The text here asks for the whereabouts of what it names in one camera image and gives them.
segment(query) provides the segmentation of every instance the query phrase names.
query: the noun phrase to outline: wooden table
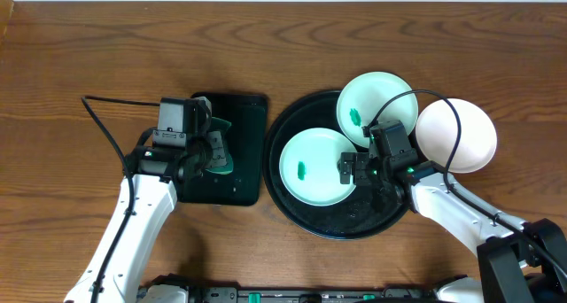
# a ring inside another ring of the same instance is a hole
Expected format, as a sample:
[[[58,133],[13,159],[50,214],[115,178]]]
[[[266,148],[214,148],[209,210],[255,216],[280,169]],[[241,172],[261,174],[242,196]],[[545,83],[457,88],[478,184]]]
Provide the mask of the wooden table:
[[[20,3],[0,54],[0,300],[60,302],[95,251],[121,180],[84,94],[157,102],[269,97],[268,123],[369,71],[476,103],[499,147],[459,180],[504,211],[567,230],[567,5]],[[434,98],[419,96],[424,108]],[[123,151],[158,110],[93,104]],[[178,273],[247,287],[373,288],[478,277],[441,227],[407,214],[360,241],[313,236],[265,186],[254,206],[179,204],[144,282]]]

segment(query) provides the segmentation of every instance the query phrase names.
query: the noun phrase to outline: black cable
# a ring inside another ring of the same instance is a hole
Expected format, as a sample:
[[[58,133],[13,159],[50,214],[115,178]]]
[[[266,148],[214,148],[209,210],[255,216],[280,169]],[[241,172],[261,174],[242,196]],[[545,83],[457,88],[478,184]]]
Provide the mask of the black cable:
[[[439,94],[436,91],[432,91],[432,90],[426,90],[426,89],[415,89],[415,90],[410,90],[410,91],[406,91],[403,92],[395,97],[393,97],[392,99],[388,100],[383,106],[382,108],[380,108],[380,110],[378,111],[378,113],[376,114],[376,116],[374,116],[374,119],[372,119],[372,121],[369,124],[369,128],[374,126],[374,124],[377,122],[378,117],[380,116],[380,114],[384,111],[384,109],[386,108],[386,106],[388,106],[389,104],[391,104],[394,100],[400,98],[400,97],[404,97],[406,95],[409,94],[415,94],[415,93],[426,93],[426,94],[430,94],[433,96],[437,96],[440,99],[442,99],[443,101],[445,101],[445,103],[447,103],[447,105],[449,105],[449,107],[451,108],[451,110],[453,111],[454,114],[454,118],[457,122],[457,137],[454,140],[454,146],[453,146],[453,150],[451,150],[451,153],[449,154],[449,158],[447,159],[447,164],[445,165],[445,171],[443,172],[443,182],[445,183],[445,185],[447,186],[448,190],[453,192],[453,194],[455,194],[456,197],[458,197],[463,203],[465,203],[467,206],[470,206],[471,208],[477,210],[478,212],[480,212],[482,215],[485,215],[486,217],[490,218],[493,222],[499,223],[502,227],[509,229],[510,231],[512,231],[515,235],[521,237],[528,245],[530,245],[533,250],[538,253],[544,260],[548,261],[549,263],[551,263],[551,265],[553,265],[562,275],[563,277],[565,277],[565,279],[567,279],[567,269],[565,269],[560,263],[559,261],[557,261],[557,259],[555,258],[555,256],[551,253],[549,253],[547,250],[545,250],[544,248],[542,248],[540,245],[538,245],[534,240],[532,240],[529,236],[526,236],[526,234],[522,231],[520,231],[519,229],[517,229],[516,227],[512,226],[511,224],[507,223],[506,221],[504,221],[503,219],[501,219],[499,217],[500,213],[497,214],[491,214],[488,211],[486,211],[485,209],[483,209],[482,207],[476,205],[475,203],[473,203],[472,201],[468,200],[467,198],[465,198],[463,195],[461,195],[459,193],[459,191],[457,191],[454,188],[454,185],[449,183],[449,168],[451,166],[451,162],[453,162],[453,158],[455,153],[457,152],[457,148],[459,146],[459,143],[461,142],[461,119],[459,118],[459,113],[457,113],[456,109],[454,109],[453,104],[451,104],[451,102],[443,95]]]
[[[97,279],[92,284],[92,296],[90,297],[90,302],[96,303],[97,299],[98,299],[98,294],[100,293],[100,286],[102,285],[102,281],[103,281],[103,278],[105,276],[106,267],[108,266],[108,262],[110,261],[110,259],[113,256],[114,249],[116,248],[116,245],[118,244],[118,241],[120,240],[120,237],[122,236],[122,232],[124,232],[124,229],[126,228],[126,224],[128,223],[128,219],[130,218],[130,215],[132,215],[132,211],[134,209],[134,202],[135,201],[134,201],[134,183],[132,181],[132,174],[128,170],[128,166],[126,164],[126,159],[124,158],[124,154],[120,150],[120,147],[118,146],[118,144],[114,140],[113,136],[106,129],[105,125],[103,125],[103,123],[97,117],[97,115],[92,110],[92,108],[90,108],[89,103],[87,103],[87,99],[104,101],[104,102],[108,102],[108,103],[127,104],[127,105],[159,106],[159,104],[136,102],[136,101],[129,101],[129,100],[121,100],[121,99],[112,99],[112,98],[104,98],[104,97],[95,97],[95,96],[85,96],[85,97],[81,98],[82,104],[85,106],[85,109],[87,109],[87,112],[89,112],[90,117],[92,118],[92,120],[94,122],[96,122],[96,124],[98,125],[100,130],[103,132],[103,134],[105,134],[106,139],[108,139],[110,144],[113,146],[114,150],[116,151],[116,154],[118,154],[118,158],[120,158],[120,162],[122,163],[122,168],[124,169],[124,175],[128,179],[128,189],[129,189],[129,202],[128,202],[128,207],[126,208],[126,211],[124,213],[124,219],[122,220],[122,223],[118,227],[118,231],[116,231],[116,236],[114,236],[114,240],[110,244],[110,247],[108,248],[108,252],[106,253],[105,258],[103,259],[103,263],[100,265],[100,269],[98,270]]]

